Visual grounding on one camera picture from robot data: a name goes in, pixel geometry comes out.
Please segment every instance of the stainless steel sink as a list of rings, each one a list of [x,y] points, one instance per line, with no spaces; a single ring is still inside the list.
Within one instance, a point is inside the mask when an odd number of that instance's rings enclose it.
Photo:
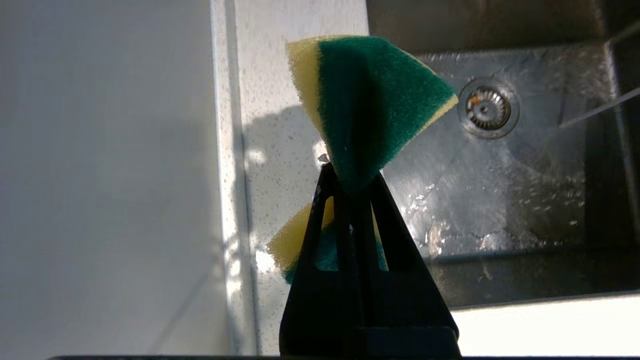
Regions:
[[[640,288],[640,85],[628,1],[367,2],[371,35],[460,95],[385,167],[452,307]]]

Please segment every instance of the green scouring pad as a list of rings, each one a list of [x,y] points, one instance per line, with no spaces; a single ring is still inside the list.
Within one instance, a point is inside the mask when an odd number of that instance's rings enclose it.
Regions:
[[[321,37],[289,44],[303,106],[354,194],[458,102],[431,69],[382,38]]]

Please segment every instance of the sink drain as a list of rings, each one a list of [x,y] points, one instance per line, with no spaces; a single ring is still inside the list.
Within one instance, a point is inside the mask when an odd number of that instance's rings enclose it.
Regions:
[[[502,137],[518,122],[520,105],[515,93],[496,79],[473,80],[462,90],[460,100],[463,127],[478,137]]]

